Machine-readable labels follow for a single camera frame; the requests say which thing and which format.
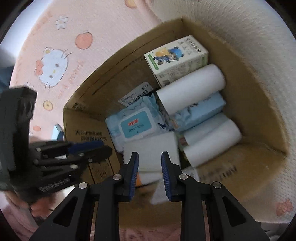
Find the cartoon panda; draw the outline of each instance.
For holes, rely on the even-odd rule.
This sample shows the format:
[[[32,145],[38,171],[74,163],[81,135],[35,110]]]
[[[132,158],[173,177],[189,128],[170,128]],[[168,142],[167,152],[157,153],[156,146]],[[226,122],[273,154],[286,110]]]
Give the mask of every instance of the cartoon panda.
[[[183,57],[184,54],[182,51],[176,46],[172,49],[163,48],[155,53],[154,60],[158,60],[157,64],[163,64],[165,61],[170,63],[171,60],[178,60],[179,58]]]
[[[42,59],[36,61],[35,75],[49,89],[56,86],[64,76],[68,67],[68,55],[71,53],[47,47],[43,54]]]

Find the box with cartoon panda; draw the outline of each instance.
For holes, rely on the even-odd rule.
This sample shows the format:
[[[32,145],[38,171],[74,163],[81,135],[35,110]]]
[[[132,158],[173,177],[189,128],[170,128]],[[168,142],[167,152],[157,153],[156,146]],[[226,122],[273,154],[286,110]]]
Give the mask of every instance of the box with cartoon panda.
[[[208,51],[191,35],[145,54],[158,84],[169,83],[207,65]]]

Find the triangular cutout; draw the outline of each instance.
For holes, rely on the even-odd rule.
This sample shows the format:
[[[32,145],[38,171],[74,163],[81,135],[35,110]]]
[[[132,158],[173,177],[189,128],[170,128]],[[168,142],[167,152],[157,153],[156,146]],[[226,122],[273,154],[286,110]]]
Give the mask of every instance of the triangular cutout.
[[[62,225],[64,227],[69,227],[73,214],[74,214],[74,210],[76,207],[76,203],[77,203],[78,198],[77,197],[73,197],[67,204],[66,206],[63,208],[63,210],[53,219],[53,222],[55,224],[59,224]]]
[[[246,218],[243,216],[243,214],[227,197],[223,197],[222,200],[226,208],[229,223],[232,227],[246,222]]]

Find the green label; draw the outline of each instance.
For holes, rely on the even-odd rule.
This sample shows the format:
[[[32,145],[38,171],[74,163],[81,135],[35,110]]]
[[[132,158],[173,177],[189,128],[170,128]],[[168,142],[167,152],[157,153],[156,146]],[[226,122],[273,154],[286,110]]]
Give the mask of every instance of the green label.
[[[149,57],[151,63],[153,64],[154,68],[155,68],[156,70],[158,70],[158,66],[157,66],[157,64],[155,63],[154,59],[152,58],[151,54],[148,54],[148,57]]]

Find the white rectangular package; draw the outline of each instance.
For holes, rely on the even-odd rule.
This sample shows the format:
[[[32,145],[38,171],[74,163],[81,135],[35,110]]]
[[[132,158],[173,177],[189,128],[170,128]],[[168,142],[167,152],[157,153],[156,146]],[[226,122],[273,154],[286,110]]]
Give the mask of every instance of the white rectangular package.
[[[206,66],[208,61],[208,51],[191,35],[144,56],[160,87]]]
[[[129,163],[132,152],[139,154],[139,172],[162,172],[161,154],[167,151],[172,163],[180,166],[178,140],[174,132],[146,137],[124,144],[124,164]]]

